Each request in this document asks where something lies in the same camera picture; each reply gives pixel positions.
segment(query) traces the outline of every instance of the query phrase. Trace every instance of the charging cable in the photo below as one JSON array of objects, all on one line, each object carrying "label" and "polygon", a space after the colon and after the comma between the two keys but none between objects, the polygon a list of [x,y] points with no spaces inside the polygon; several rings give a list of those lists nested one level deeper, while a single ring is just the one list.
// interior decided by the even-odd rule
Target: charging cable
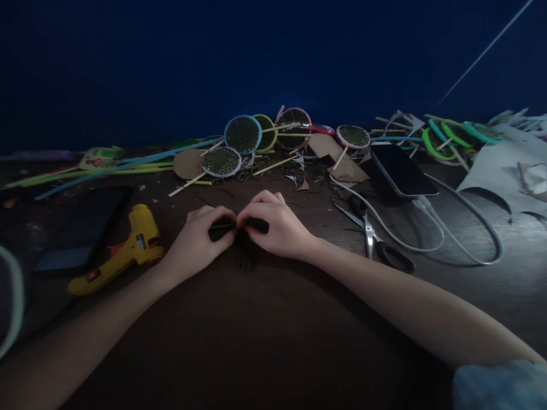
[{"label": "charging cable", "polygon": [[17,339],[17,335],[21,330],[25,308],[25,290],[23,287],[21,265],[17,262],[15,256],[6,248],[0,246],[0,257],[5,260],[8,266],[11,280],[11,320],[6,338],[0,346],[0,359],[2,359]]},{"label": "charging cable", "polygon": [[477,258],[475,258],[473,255],[470,254],[470,252],[455,238],[455,236],[452,234],[452,232],[450,232],[450,230],[448,229],[448,227],[445,225],[445,223],[443,222],[443,220],[440,218],[439,215],[437,215],[437,213],[435,212],[435,210],[433,209],[433,205],[431,205],[431,202],[429,202],[429,200],[427,200],[427,198],[423,195],[420,195],[418,197],[418,199],[414,199],[412,201],[412,204],[418,208],[419,210],[421,210],[431,221],[433,221],[433,223],[435,224],[436,228],[438,229],[439,231],[439,234],[440,234],[440,242],[437,246],[433,247],[433,248],[414,248],[406,243],[404,243],[402,240],[400,240],[399,238],[397,238],[388,228],[387,226],[385,225],[385,223],[382,221],[382,219],[380,218],[380,216],[378,215],[378,213],[376,212],[376,210],[373,208],[373,206],[365,199],[363,198],[360,194],[358,194],[357,192],[355,192],[354,190],[352,190],[351,188],[348,188],[346,187],[344,184],[338,182],[337,180],[335,180],[332,175],[330,175],[330,179],[332,180],[332,182],[334,182],[336,185],[338,185],[339,187],[345,189],[346,191],[350,192],[351,194],[355,195],[357,198],[359,198],[361,201],[363,201],[365,203],[365,205],[367,206],[367,208],[370,210],[370,212],[373,214],[374,218],[379,222],[379,224],[382,226],[382,228],[386,231],[386,233],[391,236],[393,238],[393,240],[395,242],[397,242],[399,245],[401,245],[402,247],[406,248],[406,249],[409,249],[411,251],[414,251],[414,252],[433,252],[433,251],[436,251],[437,249],[439,249],[443,243],[444,243],[444,232],[446,231],[447,234],[449,235],[449,237],[451,237],[454,242],[456,242],[456,244],[458,245],[458,247],[463,250],[463,252],[469,256],[474,262],[480,264],[480,265],[492,265],[492,264],[495,264],[495,263],[498,263],[502,258],[503,258],[503,255],[505,253],[505,248],[503,246],[503,241],[501,240],[501,237],[500,235],[497,233],[496,231],[496,228],[494,228],[492,226],[492,224],[488,221],[488,219],[486,219],[486,217],[479,211],[479,209],[473,205],[471,202],[469,202],[466,198],[464,198],[459,192],[456,192],[455,190],[453,190],[451,187],[449,187],[448,185],[446,185],[445,183],[439,181],[438,179],[428,175],[428,174],[424,174],[425,176],[427,176],[428,178],[432,179],[433,181],[435,181],[436,183],[440,184],[443,188],[447,189],[448,191],[452,192],[454,195],[456,195],[458,197],[458,199],[460,201],[462,201],[464,203],[464,205],[466,205],[475,215],[477,215],[477,217],[481,220],[481,222],[486,226],[486,229],[490,232],[490,234],[492,235],[493,239],[494,239],[494,242],[496,243],[496,247],[497,247],[497,255],[496,257],[492,260],[492,261],[487,261],[487,262],[484,262],[484,261],[480,261],[478,260]]}]

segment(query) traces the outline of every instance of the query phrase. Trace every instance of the black smartphone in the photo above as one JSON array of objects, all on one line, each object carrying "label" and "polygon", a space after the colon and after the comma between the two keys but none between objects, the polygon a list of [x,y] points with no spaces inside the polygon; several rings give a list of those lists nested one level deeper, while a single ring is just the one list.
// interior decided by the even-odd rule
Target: black smartphone
[{"label": "black smartphone", "polygon": [[401,147],[393,144],[371,145],[370,152],[397,195],[414,198],[439,193]]},{"label": "black smartphone", "polygon": [[97,188],[85,194],[63,228],[53,237],[34,273],[70,269],[78,274],[89,266],[100,244],[119,220],[132,189]]}]

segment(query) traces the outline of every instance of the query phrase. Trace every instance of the sleeve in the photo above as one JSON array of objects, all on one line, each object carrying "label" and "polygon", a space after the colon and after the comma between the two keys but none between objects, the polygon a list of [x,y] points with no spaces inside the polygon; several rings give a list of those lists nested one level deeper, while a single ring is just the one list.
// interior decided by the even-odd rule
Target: sleeve
[{"label": "sleeve", "polygon": [[547,409],[547,366],[513,360],[501,366],[463,366],[452,384],[455,410]]}]

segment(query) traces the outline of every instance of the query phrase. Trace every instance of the scissors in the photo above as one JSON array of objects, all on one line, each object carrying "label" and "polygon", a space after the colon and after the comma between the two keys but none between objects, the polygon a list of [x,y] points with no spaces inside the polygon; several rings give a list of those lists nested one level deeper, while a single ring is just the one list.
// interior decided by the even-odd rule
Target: scissors
[{"label": "scissors", "polygon": [[348,203],[352,211],[355,214],[359,215],[361,218],[356,217],[353,213],[346,211],[344,208],[338,206],[337,204],[334,204],[334,206],[336,206],[349,219],[354,221],[357,225],[365,230],[366,257],[372,259],[372,254],[374,251],[374,240],[376,240],[376,252],[378,253],[378,258],[382,261],[384,265],[408,274],[412,273],[416,269],[416,265],[414,265],[414,263],[405,255],[400,253],[398,249],[389,246],[383,240],[381,240],[378,235],[376,235],[373,226],[369,222],[368,212],[365,204],[363,204],[361,200],[355,195],[352,195],[349,198]]}]

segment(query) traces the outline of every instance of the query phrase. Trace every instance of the blue wall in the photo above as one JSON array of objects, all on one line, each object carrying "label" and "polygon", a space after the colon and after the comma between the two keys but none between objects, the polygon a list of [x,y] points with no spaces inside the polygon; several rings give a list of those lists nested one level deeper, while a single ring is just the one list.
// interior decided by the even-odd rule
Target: blue wall
[{"label": "blue wall", "polygon": [[[281,104],[333,126],[420,115],[524,0],[6,3],[3,153],[204,137]],[[436,113],[547,111],[546,11],[536,0]]]}]

